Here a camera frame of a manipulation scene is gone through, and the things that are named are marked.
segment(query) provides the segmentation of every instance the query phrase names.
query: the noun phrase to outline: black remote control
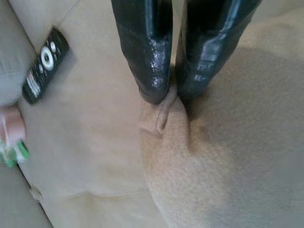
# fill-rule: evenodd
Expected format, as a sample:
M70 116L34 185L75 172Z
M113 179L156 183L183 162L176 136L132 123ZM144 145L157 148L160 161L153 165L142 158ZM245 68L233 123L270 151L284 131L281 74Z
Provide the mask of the black remote control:
M34 105L40 100L68 50L67 40L52 28L22 87L23 97L28 103Z

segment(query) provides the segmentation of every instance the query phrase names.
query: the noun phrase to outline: beige couch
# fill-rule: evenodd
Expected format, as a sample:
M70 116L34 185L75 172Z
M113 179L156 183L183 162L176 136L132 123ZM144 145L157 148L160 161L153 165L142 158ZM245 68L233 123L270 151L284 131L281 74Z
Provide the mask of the beige couch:
M286 165L286 162L293 164L293 159L296 159L297 155L301 157L298 152L303 148L303 143L297 140L296 136L303 133L303 128L299 127L299 122L293 122L289 131L286 131L286 125L277 125L284 120L290 121L289 118L295 119L297 115L291 113L288 115L280 106L268 105L268 103L279 103L281 100L285 104L290 104L289 100L283 99L284 97L299 98L297 93L293 93L292 88L297 83L299 86L303 85L300 84L303 68L299 64L304 60L300 49L303 48L301 45L303 27L299 22L303 20L303 11L297 12L296 19L289 15L278 21L273 19L274 22L248 28L238 50L221 71L220 77L212 83L211 88L214 88L215 92L211 93L210 97L203 97L203 101L196 101L196 104L201 105L195 106L197 110L192 109L193 116L189 116L190 122L188 122L174 89L160 106L147 104L141 106L142 100L138 95L136 83L120 50L110 0L27 0L26 2L9 0L9 2L30 41L28 43L23 41L26 44L21 45L25 48L21 54L26 53L27 56L18 58L22 60L17 64L22 73L18 74L20 80L17 87L20 86L24 72L33 59L30 44L38 52L52 25L56 25L62 31L71 48L56 78L49 86L45 98L34 107L29 106L23 99L19 101L27 127L26 145L30 149L30 160L20 164L20 167L32 188L33 195L39 200L54 227L161 228L167 225L173 227L192 225L209 228L240 225L239 227L253 228L273 226L277 217L282 221L295 220L294 212L300 212L302 209L301 204L293 203L297 199L302 199L301 178L294 178L292 185L284 185L285 182L274 185L274 188L286 187L286 191L280 191L278 196L281 198L271 198L268 207L263 207L260 211L259 204L268 199L267 194L263 194L265 191L259 191L257 195L251 195L252 192L248 191L248 195L241 195L244 192L237 186L244 183L234 181L233 178L242 181L252 180L248 177L262 177L263 171L267 170L267 176L262 178L262 181L257 178L254 187L258 188L259 184L263 186L263 181L268 181L270 187L267 185L269 187L267 191L272 192L274 189L271 180L274 176L273 170L269 167L273 165L271 156L275 150L280 153L288 151L290 154L290 157L282 163L282 167L291 172L278 171L284 175L288 174L287 179L303 170L301 167L293 169L292 165ZM175 44L179 27L177 18L175 17ZM25 37L23 31L20 28L18 30ZM286 42L290 44L288 49L284 48ZM268 83L275 76L282 80L286 74L296 75L297 80L289 85L288 91L283 90L282 93L281 90L276 91L277 84L260 87L264 85L264 81ZM256 80L257 77L261 77L264 81ZM260 94L254 99L255 95L259 94L259 88L262 88L261 91L265 94ZM251 89L256 91L255 95L250 93ZM14 96L3 101L3 104L11 103L18 97L18 90L15 91ZM274 100L276 94L281 94L282 97ZM285 105L284 109L297 107L295 113L298 114L303 110L297 106L298 103L300 100L295 100L292 106ZM136 127L140 108L143 110L139 126L144 163ZM259 122L262 116L257 110L262 112L265 109L269 114L282 113L282 115L279 115L276 121L266 119ZM158 125L155 124L155 116L162 118L158 119L160 121ZM210 162L206 164L200 162L200 153L194 157L194 160L193 157L187 160L188 156L182 158L177 156L177 160L172 159L175 156L167 156L172 153L170 145L174 145L173 148L177 146L177 149L174 149L177 151L188 144L188 141L183 140L188 137L188 124L192 126L190 128L192 137L198 135L200 138L193 142L194 148L197 146L195 142L203 143L198 148L202 148L201 151L209 156ZM178 132L181 135L174 134L177 132L175 126L182 129ZM267 132L267 129L276 127L278 127L276 134L271 134L273 130ZM200 129L206 132L203 136L200 135ZM283 137L280 132L287 132L287 136ZM262 141L264 138L269 138L269 141ZM256 157L250 154L248 161L241 160L240 158L244 157L238 156L238 153L243 151L259 153ZM159 162L154 166L151 161L155 160ZM187 174L191 169L184 168L189 164L193 165L195 161L198 161L197 166L192 166L196 169L192 170L189 180L192 180L190 186L204 183L199 185L199 188L193 188L199 191L190 190L188 194L179 195L174 191L181 189L185 193L189 189L187 187L185 189L183 185L180 186L181 188L176 188L171 184L167 186L157 184L153 189L153 183L170 183L168 178L174 180L176 177L181 177L181 173L176 172L178 170ZM276 161L276 165L283 162L278 159ZM174 172L168 172L164 169L166 167L171 167L170 170ZM255 172L255 167L262 173ZM231 174L231 183L225 182L223 175L225 171ZM227 189L227 184L230 184L231 190L236 190L240 195L223 191ZM229 196L235 201L227 201ZM252 201L246 196L249 199L254 197L261 200L253 204L252 211L250 210ZM239 197L244 197L245 201L240 201ZM276 202L281 203L278 208L282 206L286 210L275 211L276 208L272 207L272 204ZM268 211L273 216L269 214L263 216L264 211Z

